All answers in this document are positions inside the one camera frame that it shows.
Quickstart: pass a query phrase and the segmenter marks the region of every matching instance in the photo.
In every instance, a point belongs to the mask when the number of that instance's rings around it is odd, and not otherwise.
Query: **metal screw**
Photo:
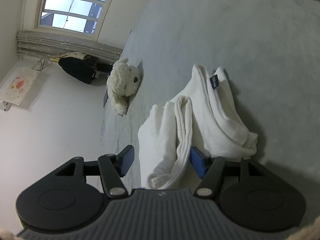
[[[207,197],[212,194],[212,190],[207,187],[202,187],[197,190],[197,194],[201,197]]]
[[[109,192],[113,196],[121,196],[125,193],[125,189],[121,187],[113,187]]]

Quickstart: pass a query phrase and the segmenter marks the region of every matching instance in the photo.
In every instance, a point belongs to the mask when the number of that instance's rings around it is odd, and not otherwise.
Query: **ribbed gray surface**
[[[92,224],[71,233],[46,235],[30,230],[25,240],[283,240],[281,234],[257,233],[228,220],[210,200],[189,190],[135,190],[124,200],[111,201]]]
[[[60,52],[78,51],[113,64],[122,53],[122,49],[113,46],[54,33],[23,31],[17,34],[17,41],[19,53],[41,58],[50,58]]]

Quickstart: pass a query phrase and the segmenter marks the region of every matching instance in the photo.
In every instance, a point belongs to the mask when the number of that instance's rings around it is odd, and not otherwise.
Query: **white wall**
[[[20,28],[22,0],[0,0],[0,80],[18,61],[16,35]]]
[[[112,0],[98,42],[123,49],[148,0]]]
[[[26,0],[22,12],[22,28],[24,31],[32,31],[35,26],[38,0]]]
[[[34,64],[24,59],[15,67]],[[20,106],[0,111],[0,227],[22,229],[15,201],[23,189],[74,156],[101,155],[105,83],[87,85],[49,65]]]

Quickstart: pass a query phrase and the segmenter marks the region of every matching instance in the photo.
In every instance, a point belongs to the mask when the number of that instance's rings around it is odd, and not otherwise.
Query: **wall outlet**
[[[11,105],[12,104],[9,102],[0,100],[0,110],[3,110],[6,112],[10,109]]]

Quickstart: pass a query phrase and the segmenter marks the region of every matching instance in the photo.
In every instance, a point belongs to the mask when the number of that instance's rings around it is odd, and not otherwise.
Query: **window frame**
[[[88,19],[88,20],[95,20],[97,22],[97,24],[95,26],[95,30],[94,30],[93,34],[89,34],[89,33],[81,33],[81,32],[77,32],[77,31],[73,31],[73,30],[63,29],[63,28],[59,28],[59,27],[40,25],[42,12],[52,12],[52,13],[60,13],[61,12],[61,11],[54,11],[54,10],[45,10],[44,9],[45,1],[46,0],[38,0],[38,6],[37,6],[36,18],[35,18],[35,26],[34,26],[35,30],[38,30],[40,32],[49,32],[49,33],[55,33],[55,34],[60,34],[60,35],[71,35],[71,36],[76,36],[76,37],[80,37],[80,38],[88,39],[88,40],[93,40],[93,41],[98,40],[103,22],[105,20],[105,17],[107,15],[107,12],[108,12],[109,7],[112,2],[112,0],[105,0],[105,1],[83,0],[83,1],[94,2],[94,3],[98,3],[98,4],[103,5],[98,19],[95,19],[95,18],[92,18],[89,16],[83,16],[83,15],[78,15],[78,14],[74,14],[74,13],[64,12],[64,15],[84,18],[84,19]]]

